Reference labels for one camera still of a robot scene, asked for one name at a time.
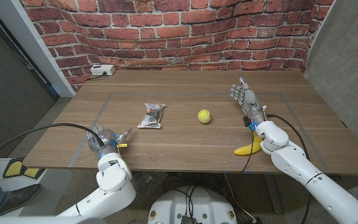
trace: electrical outlet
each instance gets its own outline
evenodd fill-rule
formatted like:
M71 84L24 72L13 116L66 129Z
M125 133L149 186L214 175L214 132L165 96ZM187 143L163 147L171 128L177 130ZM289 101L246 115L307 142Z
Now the electrical outlet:
M114 65L93 65L91 68L92 75L103 75L104 72L112 75L115 71Z

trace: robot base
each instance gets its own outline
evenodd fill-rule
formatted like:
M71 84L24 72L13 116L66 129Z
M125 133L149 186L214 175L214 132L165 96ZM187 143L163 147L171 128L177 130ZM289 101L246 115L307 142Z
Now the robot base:
M176 188L190 196L194 186L182 186ZM176 190L170 190L154 202L149 213L148 224L236 224L236 215L231 204L213 190L196 187L191 195L193 202L193 218L190 221L188 197Z

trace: red brick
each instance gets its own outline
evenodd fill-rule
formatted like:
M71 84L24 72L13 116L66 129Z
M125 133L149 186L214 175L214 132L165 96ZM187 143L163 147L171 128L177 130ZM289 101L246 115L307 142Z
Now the red brick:
M212 7L226 7L237 4L241 2L241 0L211 0Z
M226 31L228 29L233 28L236 25L236 19L230 19L226 21L221 22L212 22L207 25L206 32L209 33L215 33L215 32L222 32Z
M141 29L140 30L140 38L142 39L154 39L154 29L153 28L147 28L147 29Z
M161 57L183 57L191 54L190 48L161 50Z
M125 65L125 61L123 59L116 59L111 57L100 57L100 61L109 65Z
M305 49L296 49L293 58L306 60L307 54Z
M254 26L279 26L285 20L285 14L256 15L252 18Z
M301 12L289 12L287 13L286 21L289 24L299 23L301 19Z
M232 50L229 52L224 52L223 57L226 60L233 60L233 59L248 60L251 58L251 51Z
M110 48L110 49L118 49L119 48L118 42L113 41L113 40L91 39L91 40L89 40L89 42L93 47Z
M203 54L205 53L206 48L205 47L193 47L193 55Z
M115 26L127 26L129 24L129 19L126 15L112 15L111 17Z
M267 37L274 37L276 32L276 28L272 27L272 28L263 28L263 27L259 27L258 28L258 33L257 33L257 37L261 37L261 38L267 38Z
M266 53L266 58L290 58L293 55L293 49L271 49Z
M154 7L163 12L189 10L189 0L154 0Z
M165 48L165 40L138 41L135 44L142 49Z
M293 39L291 47L306 49L308 46L307 39Z
M167 40L167 46L169 48L178 48L181 46L180 39L170 39Z
M330 6L334 0L314 0L315 4Z
M190 64L189 70L201 70L201 65L198 64Z
M184 37L189 35L189 27L187 26L158 27L156 30L161 38Z
M131 26L158 26L162 24L161 15L133 15L129 16Z
M49 49L49 52L53 57L56 57L55 49Z
M62 14L63 18L69 22L75 22L73 17L71 16L70 13L64 11L63 9L59 10L60 13Z
M77 0L78 9L81 12L96 12L98 8L96 7L95 0Z
M289 47L291 44L291 37L280 37L277 41L277 47Z
M63 19L58 9L54 8L40 8L40 9L26 9L27 15L31 21L44 21L48 19Z
M282 26L276 30L276 35L287 36L287 35L304 35L308 30L307 25L300 26Z
M209 61L209 55L208 54L195 55L195 56L185 58L185 63L207 62L207 61Z
M181 44L182 46L194 46L199 44L211 44L212 35L202 36L202 37L187 37L183 38Z
M231 41L222 42L219 44L209 45L206 47L206 52L220 52L222 50L231 50L233 48L233 43Z
M283 12L307 11L313 7L313 1L310 0L286 0L283 3Z
M317 12L317 15L316 15L316 19L318 19L318 20L323 20L323 19L326 17L328 10L329 10L329 6L327 6L327 7L320 7L320 8L318 9L318 12Z
M228 39L255 37L255 35L256 35L255 27L234 29L234 30L230 30L229 32L227 32Z
M243 2L234 7L234 16L241 14L253 14L264 10L263 1Z
M68 11L77 11L74 0L48 0L49 4L59 7L60 9L66 9Z
M148 58L158 58L160 57L160 53L158 52L158 50L146 50L146 57Z
M105 29L104 34L110 39L121 40L137 40L139 39L138 29L120 28L120 29Z
M181 14L181 22L183 24L193 24L197 22L211 22L216 17L216 10L199 9L186 11Z
M111 24L110 16L96 14L73 14L75 21L81 26L108 27Z
M265 12L280 12L283 6L283 0L268 0L266 2Z
M218 10L217 19L227 19L232 16L232 13L233 13L232 7L221 8Z
M204 9L208 6L208 0L191 0L192 9Z
M310 12L304 12L301 17L302 24L309 24L310 23Z
M192 35L203 35L206 33L206 25L192 25L191 34Z
M97 38L103 37L102 29L88 29L88 32L89 34L91 34L91 37L97 37Z
M269 61L248 61L242 62L242 69L244 70L258 70L269 67Z
M60 26L56 22L41 22L40 24L46 34L52 34L60 31Z
M120 41L119 48L121 49L135 49L135 44L132 41Z
M60 26L62 27L62 30L66 31L66 32L77 32L77 33L85 35L85 36L90 35L84 27L80 27L72 22L61 21Z
M75 37L78 39L78 41L82 44L90 44L90 41L87 37L84 37L83 35L75 35Z
M299 68L302 72L305 71L305 66L303 65L303 61L301 60L284 60L283 62L284 68Z
M238 70L241 69L241 62L230 62L228 66L230 70Z
M115 57L116 56L116 54L114 53L113 50L102 49L102 54L103 54L103 56L108 56L108 57Z
M237 27L244 27L251 25L252 16L240 16L238 17Z
M47 46L77 43L73 34L45 35L42 40Z
M207 63L203 64L204 70L227 70L227 63Z
M56 59L56 63L60 68L89 64L86 56Z
M234 50L245 50L248 46L248 40L236 40Z
M40 35L44 33L44 31L42 30L42 28L38 24L34 23L33 25L34 25L35 29L37 30L37 32Z
M167 65L168 60L166 58L161 59L145 59L139 60L140 65Z
M120 58L143 58L143 50L116 50L116 56Z
M284 59L271 59L268 65L269 68L281 68Z
M223 32L220 34L214 34L214 42L215 43L222 42L222 41L226 40L226 36L227 36L226 32Z
M125 59L125 63L128 66L139 66L139 61L134 59Z
M88 55L87 57L91 63L101 63L99 57L96 55Z
M57 47L56 51L60 56L71 56L74 55L73 47Z
M135 12L131 0L99 0L100 12Z
M44 0L22 0L25 6L43 6Z
M249 48L250 49L268 49L275 47L277 43L277 39L271 40L250 40Z
M146 1L135 1L136 11L139 13L152 12L153 2L151 0Z
M82 68L72 68L70 69L70 73L71 75L83 75L84 74L84 70L82 70Z
M252 52L252 58L255 60L265 59L266 50L255 50Z
M179 24L179 13L164 13L165 25L177 25Z

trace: gray wall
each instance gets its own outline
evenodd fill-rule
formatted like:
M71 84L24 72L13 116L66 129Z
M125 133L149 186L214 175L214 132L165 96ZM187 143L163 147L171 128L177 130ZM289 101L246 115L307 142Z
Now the gray wall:
M358 1L336 1L311 49L306 78L358 138Z

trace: brick wall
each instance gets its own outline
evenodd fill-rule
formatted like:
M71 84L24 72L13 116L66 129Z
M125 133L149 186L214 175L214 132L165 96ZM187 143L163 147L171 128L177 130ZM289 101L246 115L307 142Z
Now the brick wall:
M21 0L79 90L118 70L306 70L333 0Z

